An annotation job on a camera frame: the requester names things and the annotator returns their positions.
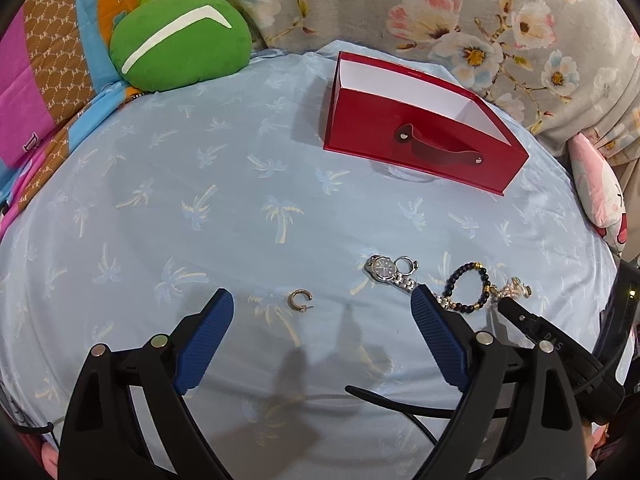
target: green plush toy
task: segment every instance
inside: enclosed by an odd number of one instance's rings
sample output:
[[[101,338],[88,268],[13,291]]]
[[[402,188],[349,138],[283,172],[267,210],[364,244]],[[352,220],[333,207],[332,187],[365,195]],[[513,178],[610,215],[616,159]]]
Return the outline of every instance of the green plush toy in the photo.
[[[249,63],[251,34],[225,0],[152,0],[113,30],[111,61],[145,92],[230,75]]]

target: beaded bracelet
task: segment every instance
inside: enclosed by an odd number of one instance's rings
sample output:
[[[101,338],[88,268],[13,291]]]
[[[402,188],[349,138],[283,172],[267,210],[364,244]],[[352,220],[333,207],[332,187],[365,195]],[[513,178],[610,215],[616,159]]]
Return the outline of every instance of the beaded bracelet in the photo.
[[[450,298],[453,294],[453,288],[456,285],[456,281],[465,272],[472,269],[478,271],[478,274],[480,274],[480,279],[482,280],[482,293],[480,294],[480,298],[473,305],[453,303]],[[447,280],[447,283],[444,286],[444,292],[442,293],[442,306],[444,308],[460,312],[461,314],[471,314],[475,310],[479,310],[484,306],[491,294],[490,290],[491,282],[489,281],[489,276],[486,273],[486,269],[479,262],[470,262],[458,267],[458,269]]]

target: leather handle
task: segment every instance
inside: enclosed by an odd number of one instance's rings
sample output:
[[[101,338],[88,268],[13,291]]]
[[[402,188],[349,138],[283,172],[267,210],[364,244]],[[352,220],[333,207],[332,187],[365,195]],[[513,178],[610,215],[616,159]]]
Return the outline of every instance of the leather handle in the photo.
[[[400,143],[411,142],[412,153],[431,164],[440,166],[451,166],[452,164],[477,166],[482,164],[484,160],[482,154],[475,150],[448,150],[440,146],[434,146],[410,123],[400,126],[394,132],[394,139]]]

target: jewelry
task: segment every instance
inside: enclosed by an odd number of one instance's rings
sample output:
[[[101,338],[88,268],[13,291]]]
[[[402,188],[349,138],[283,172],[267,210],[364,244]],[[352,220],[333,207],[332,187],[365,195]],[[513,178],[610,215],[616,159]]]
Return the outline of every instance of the jewelry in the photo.
[[[480,278],[482,279],[482,294],[480,295],[478,301],[476,301],[473,305],[454,303],[450,300],[450,297],[453,293],[453,287],[457,279],[462,276],[462,274],[471,269],[476,269],[480,273]],[[446,308],[448,310],[455,310],[456,312],[460,312],[461,314],[471,314],[476,310],[480,310],[489,300],[489,298],[492,300],[492,302],[497,303],[502,298],[516,299],[520,296],[523,296],[524,298],[530,298],[532,294],[533,291],[531,290],[531,287],[529,285],[525,285],[520,281],[519,278],[516,277],[512,278],[511,283],[508,283],[503,288],[498,288],[495,285],[492,285],[489,281],[489,276],[487,275],[486,269],[482,266],[482,264],[480,262],[471,262],[459,267],[458,270],[456,270],[456,272],[454,272],[447,280],[442,296],[435,294],[435,297],[443,308]]]
[[[401,260],[409,264],[409,272],[401,272],[398,269],[398,262]],[[393,261],[388,256],[375,254],[364,264],[364,269],[377,282],[391,283],[407,292],[413,292],[418,285],[418,282],[409,278],[418,269],[418,262],[408,256],[400,256]]]
[[[492,296],[496,299],[496,301],[501,300],[502,298],[519,298],[523,296],[524,298],[530,298],[533,294],[531,287],[529,285],[525,285],[520,281],[519,278],[512,278],[511,283],[508,283],[503,288],[499,289],[492,285],[490,287],[490,291]]]
[[[480,274],[480,279],[482,280],[482,293],[480,294],[480,298],[478,298],[478,301],[476,301],[473,305],[454,303],[450,298],[453,294],[453,288],[456,285],[456,281],[465,272],[472,269],[478,271],[478,274]],[[444,308],[455,310],[456,312],[460,312],[461,314],[471,314],[476,310],[480,310],[487,302],[490,295],[491,282],[489,281],[489,276],[486,273],[486,269],[480,262],[470,262],[458,267],[458,269],[451,275],[444,286],[444,292],[442,293],[441,298],[439,298],[438,300],[440,301],[441,306],[443,306]]]
[[[313,308],[315,307],[315,305],[299,305],[296,303],[295,297],[297,295],[301,294],[302,296],[305,296],[307,298],[307,300],[311,301],[314,297],[311,295],[311,292],[309,292],[308,290],[305,290],[304,288],[299,288],[298,290],[294,290],[291,294],[289,294],[289,296],[287,297],[287,303],[289,303],[289,306],[293,309],[293,310],[297,310],[299,312],[306,312],[306,310],[308,308]]]
[[[401,272],[398,269],[398,262],[401,260],[409,264],[409,272]],[[417,269],[417,260],[412,260],[408,256],[400,256],[394,261],[388,256],[379,256],[378,254],[375,254],[364,264],[364,270],[366,270],[377,282],[391,283],[392,285],[395,285],[409,293],[413,292],[414,288],[418,286],[418,282],[413,278],[409,278],[409,276],[411,276]],[[478,271],[480,279],[482,280],[482,293],[480,294],[480,298],[478,298],[478,301],[473,305],[465,305],[451,301],[456,281],[465,272],[472,269]],[[300,310],[300,308],[291,304],[291,298],[295,294],[302,292],[306,291],[297,290],[289,297],[289,304],[296,310]],[[444,291],[441,296],[438,294],[434,294],[434,296],[440,305],[447,310],[454,310],[460,314],[471,314],[476,310],[480,310],[484,304],[489,301],[489,299],[497,303],[502,298],[515,299],[520,296],[530,298],[532,294],[533,291],[531,290],[531,287],[529,285],[524,285],[519,278],[511,278],[511,283],[508,283],[503,288],[497,288],[495,285],[491,284],[487,270],[480,262],[469,262],[468,264],[457,268],[451,275],[445,284]]]

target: screw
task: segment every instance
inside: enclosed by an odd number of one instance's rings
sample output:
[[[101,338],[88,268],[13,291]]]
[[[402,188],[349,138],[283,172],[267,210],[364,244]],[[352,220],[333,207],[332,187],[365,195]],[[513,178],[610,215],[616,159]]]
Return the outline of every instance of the screw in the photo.
[[[164,334],[158,334],[153,336],[153,338],[151,339],[151,346],[153,348],[162,348],[168,342],[169,338],[167,336],[165,336]]]
[[[107,347],[103,344],[98,344],[91,348],[91,355],[94,357],[100,357],[107,350]]]
[[[490,345],[494,342],[494,336],[492,336],[488,332],[478,332],[476,334],[476,341],[478,341],[481,345]]]
[[[540,341],[538,346],[545,354],[551,354],[551,352],[554,351],[553,343],[550,343],[549,341],[546,341],[546,340]]]

